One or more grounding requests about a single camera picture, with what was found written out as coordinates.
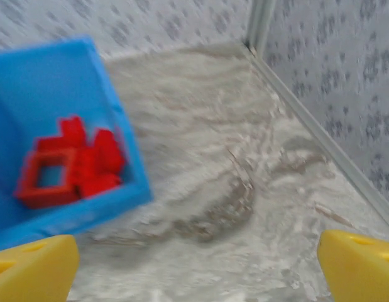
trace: gray marbled floor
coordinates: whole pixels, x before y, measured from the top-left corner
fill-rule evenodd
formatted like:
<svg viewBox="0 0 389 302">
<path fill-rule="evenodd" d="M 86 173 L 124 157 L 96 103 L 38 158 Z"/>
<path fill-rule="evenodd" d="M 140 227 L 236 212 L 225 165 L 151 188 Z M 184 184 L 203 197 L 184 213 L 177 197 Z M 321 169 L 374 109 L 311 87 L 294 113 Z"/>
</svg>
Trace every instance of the gray marbled floor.
<svg viewBox="0 0 389 302">
<path fill-rule="evenodd" d="M 155 200 L 79 238 L 69 301 L 331 301 L 321 232 L 389 238 L 243 54 L 109 64 Z"/>
</svg>

